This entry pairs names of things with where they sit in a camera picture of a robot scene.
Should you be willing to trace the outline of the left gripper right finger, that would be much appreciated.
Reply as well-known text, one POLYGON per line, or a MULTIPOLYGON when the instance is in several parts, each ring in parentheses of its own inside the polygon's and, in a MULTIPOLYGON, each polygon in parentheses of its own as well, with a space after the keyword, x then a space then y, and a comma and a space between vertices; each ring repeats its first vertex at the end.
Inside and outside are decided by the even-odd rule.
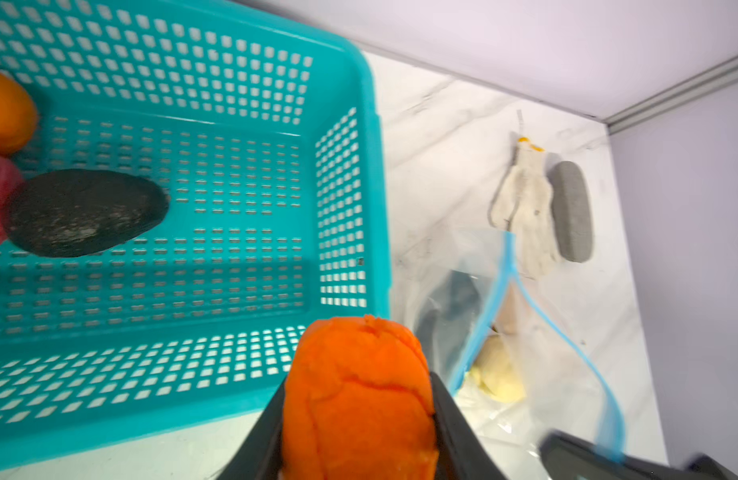
POLYGON ((506 480, 469 426, 441 378, 430 373, 439 456, 435 480, 506 480))

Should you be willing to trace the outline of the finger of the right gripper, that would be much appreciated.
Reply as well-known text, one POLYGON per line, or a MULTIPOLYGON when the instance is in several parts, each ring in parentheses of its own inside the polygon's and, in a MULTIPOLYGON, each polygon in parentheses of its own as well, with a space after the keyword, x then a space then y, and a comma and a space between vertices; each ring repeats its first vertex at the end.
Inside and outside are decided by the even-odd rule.
POLYGON ((738 475, 712 457, 699 454, 683 468, 625 456, 620 461, 600 454, 595 445, 563 432, 550 433, 539 454, 551 479, 738 480, 738 475))

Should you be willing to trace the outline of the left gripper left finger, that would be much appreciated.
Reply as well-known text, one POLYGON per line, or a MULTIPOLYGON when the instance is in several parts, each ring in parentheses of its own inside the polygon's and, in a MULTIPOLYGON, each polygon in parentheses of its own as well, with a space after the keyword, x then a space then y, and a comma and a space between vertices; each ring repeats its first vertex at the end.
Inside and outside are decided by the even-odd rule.
POLYGON ((285 382, 282 382, 218 480, 280 478, 284 399, 285 382))

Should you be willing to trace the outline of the cream toy pear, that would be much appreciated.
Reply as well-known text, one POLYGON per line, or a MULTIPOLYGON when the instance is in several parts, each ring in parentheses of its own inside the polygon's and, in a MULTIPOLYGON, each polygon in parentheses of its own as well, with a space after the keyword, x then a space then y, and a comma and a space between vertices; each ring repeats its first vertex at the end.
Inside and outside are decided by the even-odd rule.
POLYGON ((499 334, 485 340, 468 377, 489 398, 501 403, 516 403, 526 397, 523 382, 499 334))

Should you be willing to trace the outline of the clear zip bag blue zipper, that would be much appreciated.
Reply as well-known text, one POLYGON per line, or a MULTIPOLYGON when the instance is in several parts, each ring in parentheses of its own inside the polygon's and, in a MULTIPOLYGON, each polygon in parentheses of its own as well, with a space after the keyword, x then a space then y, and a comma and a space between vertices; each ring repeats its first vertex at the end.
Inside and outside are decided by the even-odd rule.
POLYGON ((625 457, 621 407, 602 373, 519 272, 512 233, 463 229, 399 259, 395 319, 414 333, 422 303, 451 271, 475 277, 481 311, 450 379, 442 380, 496 465, 511 479, 543 479, 539 448, 558 431, 595 445, 610 460, 625 457), (489 335, 499 334, 526 390, 516 403, 482 393, 468 372, 489 335))

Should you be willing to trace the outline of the black toy eggplant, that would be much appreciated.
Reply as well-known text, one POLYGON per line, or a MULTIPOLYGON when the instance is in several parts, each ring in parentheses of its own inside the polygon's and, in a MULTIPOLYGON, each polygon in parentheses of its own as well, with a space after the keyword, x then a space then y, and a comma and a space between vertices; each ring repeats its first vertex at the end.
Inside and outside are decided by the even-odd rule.
POLYGON ((475 277, 451 271, 422 303, 415 335, 429 369, 450 379, 481 311, 475 277))

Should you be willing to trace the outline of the red orange toy fruit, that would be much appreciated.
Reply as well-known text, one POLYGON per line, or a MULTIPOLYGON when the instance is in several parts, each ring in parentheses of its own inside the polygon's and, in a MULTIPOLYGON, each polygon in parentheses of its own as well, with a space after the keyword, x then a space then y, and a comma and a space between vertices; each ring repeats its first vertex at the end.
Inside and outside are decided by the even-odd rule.
POLYGON ((318 320, 284 388, 284 478, 434 478, 432 384, 407 327, 371 315, 318 320))

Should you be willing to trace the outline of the grey oval stone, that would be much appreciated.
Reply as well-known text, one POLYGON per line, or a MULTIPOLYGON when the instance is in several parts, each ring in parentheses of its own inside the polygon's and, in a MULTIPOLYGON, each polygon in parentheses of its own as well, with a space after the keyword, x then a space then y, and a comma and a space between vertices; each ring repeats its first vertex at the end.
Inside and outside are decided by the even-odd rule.
POLYGON ((585 263, 593 256, 594 226, 584 174, 576 163, 562 161, 550 170, 548 179, 559 253, 567 261, 585 263))

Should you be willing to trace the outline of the white work glove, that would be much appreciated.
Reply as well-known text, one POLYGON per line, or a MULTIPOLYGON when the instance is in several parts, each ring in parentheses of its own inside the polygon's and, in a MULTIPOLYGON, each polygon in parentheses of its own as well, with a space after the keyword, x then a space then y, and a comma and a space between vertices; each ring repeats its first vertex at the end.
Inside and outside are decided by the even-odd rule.
POLYGON ((551 209, 554 190, 546 175, 547 152, 524 135, 523 117, 518 120, 512 163, 491 201, 488 220, 513 234, 519 272, 540 280, 560 260, 551 209))

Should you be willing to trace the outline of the black toy avocado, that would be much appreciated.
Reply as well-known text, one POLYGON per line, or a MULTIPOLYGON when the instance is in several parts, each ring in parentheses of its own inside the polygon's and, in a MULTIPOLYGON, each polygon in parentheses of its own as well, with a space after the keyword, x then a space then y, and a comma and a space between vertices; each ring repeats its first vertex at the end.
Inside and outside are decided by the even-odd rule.
POLYGON ((46 258, 75 258, 123 244, 159 225, 169 197, 130 174, 65 169, 18 186, 0 210, 6 237, 46 258))

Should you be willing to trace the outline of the teal plastic basket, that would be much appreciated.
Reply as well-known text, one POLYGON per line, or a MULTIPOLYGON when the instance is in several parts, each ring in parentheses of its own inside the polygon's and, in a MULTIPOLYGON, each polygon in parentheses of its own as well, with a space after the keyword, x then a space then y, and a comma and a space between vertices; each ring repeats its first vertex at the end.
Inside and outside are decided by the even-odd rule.
POLYGON ((231 1, 0 1, 15 155, 145 177, 106 251, 0 246, 0 471, 263 409, 314 321, 390 314, 374 82, 347 40, 231 1))

